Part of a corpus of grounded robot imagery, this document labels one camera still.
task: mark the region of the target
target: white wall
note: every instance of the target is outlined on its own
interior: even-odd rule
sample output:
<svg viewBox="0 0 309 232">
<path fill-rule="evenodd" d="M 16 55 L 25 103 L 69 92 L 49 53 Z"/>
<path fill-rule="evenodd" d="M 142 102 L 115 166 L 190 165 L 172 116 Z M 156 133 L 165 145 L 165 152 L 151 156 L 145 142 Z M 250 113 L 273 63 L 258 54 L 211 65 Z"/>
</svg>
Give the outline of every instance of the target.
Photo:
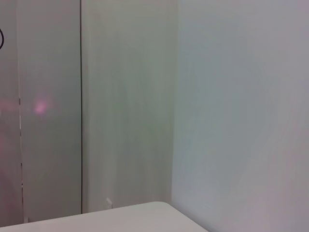
<svg viewBox="0 0 309 232">
<path fill-rule="evenodd" d="M 20 0 L 17 17 L 24 214 L 80 214 L 80 2 Z"/>
<path fill-rule="evenodd" d="M 16 0 L 0 0 L 0 227 L 23 222 Z"/>
<path fill-rule="evenodd" d="M 170 202 L 176 0 L 82 1 L 84 212 Z"/>
<path fill-rule="evenodd" d="M 180 0 L 172 204 L 210 232 L 309 231 L 302 0 Z"/>
</svg>

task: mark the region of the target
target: white table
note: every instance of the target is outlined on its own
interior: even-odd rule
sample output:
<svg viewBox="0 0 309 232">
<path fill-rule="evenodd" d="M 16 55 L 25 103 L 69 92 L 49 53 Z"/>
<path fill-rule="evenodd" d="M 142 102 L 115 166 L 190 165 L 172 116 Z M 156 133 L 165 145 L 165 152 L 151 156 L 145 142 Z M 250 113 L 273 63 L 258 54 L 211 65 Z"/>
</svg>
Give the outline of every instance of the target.
<svg viewBox="0 0 309 232">
<path fill-rule="evenodd" d="M 0 232 L 206 232 L 206 230 L 169 204 L 153 202 L 4 227 Z"/>
</svg>

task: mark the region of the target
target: black cable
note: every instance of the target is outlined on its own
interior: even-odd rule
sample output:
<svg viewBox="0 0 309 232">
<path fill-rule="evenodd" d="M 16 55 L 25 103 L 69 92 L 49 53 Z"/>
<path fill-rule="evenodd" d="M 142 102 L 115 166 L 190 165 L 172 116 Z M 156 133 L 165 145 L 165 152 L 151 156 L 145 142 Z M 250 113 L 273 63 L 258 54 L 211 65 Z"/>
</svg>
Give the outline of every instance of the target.
<svg viewBox="0 0 309 232">
<path fill-rule="evenodd" d="M 0 29 L 0 34 L 1 34 L 1 37 L 2 37 L 2 42 L 1 42 L 1 45 L 0 45 L 0 49 L 3 47 L 3 44 L 4 44 L 4 35 L 3 35 L 3 32 L 2 30 Z"/>
</svg>

